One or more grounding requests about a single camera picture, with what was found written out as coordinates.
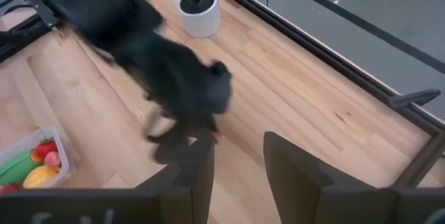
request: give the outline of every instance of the toy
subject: toy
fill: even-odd
[[[42,160],[45,159],[48,153],[57,151],[57,144],[53,139],[45,139],[35,148],[35,154]]]
[[[44,164],[49,167],[60,166],[60,155],[57,152],[49,152],[44,158]]]
[[[20,189],[20,186],[17,184],[11,184],[11,185],[7,185],[4,186],[3,188],[0,189],[0,195],[4,194],[4,193],[9,193],[9,192],[13,192],[13,191],[17,191]]]
[[[0,166],[0,186],[22,182],[26,176],[42,162],[31,158],[31,151],[16,154]]]
[[[45,185],[50,179],[57,176],[59,167],[39,166],[32,170],[23,181],[24,189],[35,189]]]

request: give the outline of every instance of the red toy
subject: red toy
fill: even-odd
[[[19,189],[20,189],[19,185],[16,185],[16,184],[7,185],[7,186],[4,186],[4,187],[2,187],[0,189],[0,195],[2,195],[4,193],[10,193],[10,192],[13,192],[13,191],[17,191]]]
[[[35,148],[35,154],[40,157],[41,160],[44,160],[45,157],[50,153],[50,152],[57,152],[57,145],[56,142],[53,139],[47,139],[47,140],[43,140],[41,142],[41,144],[39,144],[36,148]]]

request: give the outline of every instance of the toy bin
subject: toy bin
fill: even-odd
[[[33,156],[34,154],[31,150],[34,150],[44,139],[54,139],[58,157],[60,158],[59,166],[49,167],[45,165],[46,161],[43,159],[34,158],[35,156]],[[72,174],[73,163],[69,147],[62,142],[60,134],[55,127],[41,127],[28,136],[28,138],[20,140],[7,150],[0,152],[0,188],[8,184],[9,181],[11,181],[11,184],[22,186],[25,180],[23,176],[25,174],[30,175],[29,171],[34,171],[36,168],[44,168],[52,172],[50,179],[46,178],[43,182],[37,183],[38,186],[36,188],[40,189],[57,187]],[[41,175],[37,175],[35,178],[40,179],[41,177]]]

